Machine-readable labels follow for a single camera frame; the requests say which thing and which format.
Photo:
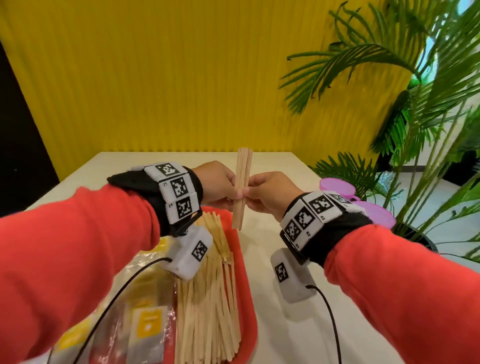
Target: right hand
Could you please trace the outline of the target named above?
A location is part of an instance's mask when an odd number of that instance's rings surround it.
[[[282,172],[259,173],[250,177],[243,189],[247,206],[256,212],[271,214],[278,222],[290,203],[303,191]]]

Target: left hand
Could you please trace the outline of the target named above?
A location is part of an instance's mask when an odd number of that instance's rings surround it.
[[[233,200],[240,200],[243,194],[235,189],[235,174],[217,160],[204,163],[192,169],[202,183],[202,203],[212,207],[232,210]]]

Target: black pot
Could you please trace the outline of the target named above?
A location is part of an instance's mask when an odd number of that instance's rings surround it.
[[[393,233],[395,234],[396,231],[403,230],[404,226],[405,226],[405,224],[398,224],[397,226],[395,226]],[[407,225],[407,232],[405,234],[403,234],[402,237],[409,240],[417,233],[417,231],[418,230],[416,228],[414,228],[410,225]],[[428,250],[431,250],[435,253],[438,253],[438,249],[435,246],[435,244],[432,243],[432,241],[429,238],[427,238],[427,235],[425,235],[425,234],[420,233],[419,237],[417,237],[414,242],[418,243],[418,244],[422,244]]]

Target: white table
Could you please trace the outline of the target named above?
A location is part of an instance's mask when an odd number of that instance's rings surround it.
[[[135,165],[176,161],[196,167],[219,160],[232,171],[236,153],[102,152],[72,173],[31,208],[64,200],[80,186],[100,189],[106,178]],[[251,174],[279,170],[304,191],[318,189],[319,178],[292,153],[254,153]],[[337,363],[335,337],[328,310],[319,295],[296,304],[280,294],[270,265],[272,253],[284,246],[279,224],[270,215],[245,209],[239,232],[243,259],[258,321],[258,343],[251,363]],[[318,265],[310,265],[317,286],[326,295],[337,324],[343,362],[402,363],[397,352],[376,332],[338,286],[329,284]],[[44,363],[45,358],[37,363]]]

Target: qr code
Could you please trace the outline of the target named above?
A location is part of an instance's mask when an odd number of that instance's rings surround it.
[[[316,199],[310,201],[308,204],[317,214],[321,214],[322,212],[325,212],[329,208],[333,207],[333,204],[325,196],[317,197]]]
[[[155,167],[166,176],[180,173],[179,170],[172,166],[170,163],[159,164]]]
[[[351,204],[345,197],[340,196],[339,194],[329,194],[329,196],[342,204]]]
[[[173,192],[174,192],[174,194],[177,198],[182,197],[183,195],[188,193],[188,187],[187,187],[187,184],[185,183],[185,180],[183,179],[183,177],[171,180],[170,184],[171,184],[171,186],[173,188]]]
[[[284,231],[288,235],[290,240],[292,240],[293,242],[298,238],[298,236],[301,233],[300,228],[297,226],[297,224],[293,220],[290,220],[288,225],[285,227]]]
[[[201,262],[207,250],[208,248],[206,247],[206,245],[203,244],[200,240],[195,249],[193,250],[192,255],[196,260]]]
[[[301,210],[295,215],[295,221],[297,221],[300,227],[305,230],[315,218],[312,213],[306,208],[302,207]]]
[[[275,273],[276,277],[278,278],[278,282],[280,283],[288,279],[288,273],[283,263],[280,263],[278,266],[275,267]]]
[[[184,218],[185,216],[191,215],[192,211],[192,203],[190,201],[190,197],[183,198],[176,202],[177,205],[177,213],[180,219]]]

